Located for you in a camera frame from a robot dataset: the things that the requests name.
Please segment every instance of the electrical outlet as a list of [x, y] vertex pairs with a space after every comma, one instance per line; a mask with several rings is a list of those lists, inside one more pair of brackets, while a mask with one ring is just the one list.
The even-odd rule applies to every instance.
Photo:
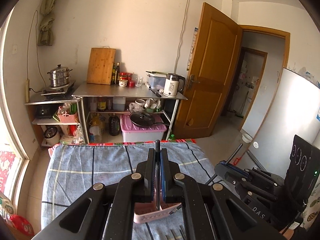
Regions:
[[30, 99], [30, 90], [29, 90], [29, 88], [30, 88], [30, 80], [27, 79], [26, 80], [26, 103], [28, 103], [29, 99]]
[[17, 52], [18, 52], [18, 45], [13, 45], [12, 54], [17, 54]]

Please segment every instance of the frying pan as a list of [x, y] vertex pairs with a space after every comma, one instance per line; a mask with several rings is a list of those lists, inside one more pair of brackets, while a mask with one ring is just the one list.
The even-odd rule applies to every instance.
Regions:
[[169, 126], [168, 124], [166, 124], [164, 122], [156, 122], [153, 115], [147, 114], [144, 112], [134, 112], [134, 113], [130, 114], [130, 120], [134, 125], [136, 125], [138, 127], [142, 127], [142, 128], [148, 128], [154, 124], [155, 125], [164, 124], [166, 126]]

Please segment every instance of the green curtain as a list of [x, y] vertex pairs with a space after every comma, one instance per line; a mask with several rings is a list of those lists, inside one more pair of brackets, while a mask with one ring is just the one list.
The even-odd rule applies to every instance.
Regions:
[[52, 46], [54, 36], [51, 30], [54, 21], [54, 8], [56, 0], [42, 0], [40, 13], [44, 16], [40, 23], [40, 34], [38, 38], [38, 46]]

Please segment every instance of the wooden door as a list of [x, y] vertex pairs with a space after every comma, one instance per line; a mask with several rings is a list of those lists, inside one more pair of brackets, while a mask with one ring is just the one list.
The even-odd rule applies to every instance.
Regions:
[[203, 3], [185, 96], [177, 114], [177, 138], [211, 135], [226, 100], [240, 51], [242, 28]]

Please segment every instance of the glass cup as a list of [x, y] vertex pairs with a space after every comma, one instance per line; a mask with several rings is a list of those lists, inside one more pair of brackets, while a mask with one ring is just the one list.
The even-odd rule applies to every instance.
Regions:
[[136, 78], [136, 87], [142, 87], [143, 77]]

